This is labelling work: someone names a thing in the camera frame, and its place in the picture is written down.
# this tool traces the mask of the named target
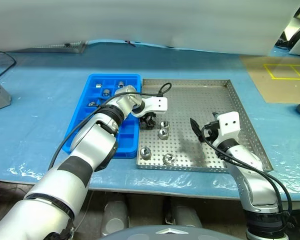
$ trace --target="metal tray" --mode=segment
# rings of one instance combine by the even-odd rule
[[[212,112],[225,113],[237,111],[240,115],[239,143],[255,153],[263,163],[267,172],[273,167],[261,145],[261,142],[242,106],[240,99],[230,80],[171,80],[144,79],[142,92],[154,93],[166,82],[172,83],[172,89],[165,94],[168,98],[168,110],[165,114],[157,114],[158,124],[154,129],[140,127],[137,167],[140,169],[227,172],[227,166],[220,160],[214,150],[205,143],[201,145],[191,129],[190,118],[198,122],[200,127],[214,120]],[[170,122],[168,140],[158,137],[161,121]],[[140,149],[149,147],[151,159],[143,160]],[[174,165],[164,165],[163,156],[167,153],[175,155]]]

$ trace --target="robotic arm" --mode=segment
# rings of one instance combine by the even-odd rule
[[[263,172],[261,160],[245,146],[238,143],[240,119],[236,111],[217,114],[213,113],[215,121],[204,126],[209,137],[190,119],[191,127],[199,141],[204,138],[215,148]],[[218,158],[225,159],[224,155],[216,152]],[[278,199],[273,186],[259,173],[235,165],[228,159],[226,166],[234,178],[240,196],[240,201],[247,220],[246,236],[249,240],[288,240],[284,233],[284,221],[279,211]]]
[[[115,94],[81,128],[68,158],[47,174],[0,221],[0,240],[63,240],[73,234],[73,220],[86,198],[93,172],[107,167],[116,153],[115,134],[127,116],[165,113],[166,97],[142,98],[129,85]]]

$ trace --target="blue plastic tray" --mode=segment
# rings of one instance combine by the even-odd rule
[[[109,96],[102,96],[104,89],[109,89],[110,95],[113,96],[118,89],[118,83],[120,81],[124,82],[125,86],[132,85],[138,92],[141,92],[141,77],[138,74],[91,74],[86,81],[65,135],[68,135],[78,123],[96,109],[95,106],[88,106],[89,103],[95,102],[98,105],[102,104],[109,98]],[[77,132],[78,131],[76,131],[63,145],[62,149],[68,154],[71,153],[71,142]],[[119,133],[116,135],[118,149],[114,157],[126,159],[136,157],[138,151],[138,138],[139,119],[129,114],[119,128]]]

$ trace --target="blue table surface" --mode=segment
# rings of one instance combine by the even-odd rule
[[[275,48],[272,56],[286,56]],[[230,79],[274,171],[300,200],[300,114],[296,104],[266,103],[239,55],[99,42],[84,53],[12,53],[17,65],[0,78],[11,105],[0,109],[0,180],[35,183],[47,171],[92,73],[142,78]],[[7,59],[0,56],[0,62]],[[67,154],[61,152],[57,163]],[[136,159],[112,159],[93,174],[91,189],[199,198],[238,198],[227,173],[137,169]]]

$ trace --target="white backdrop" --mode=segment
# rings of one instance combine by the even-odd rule
[[[0,50],[95,39],[266,55],[300,0],[0,0]]]

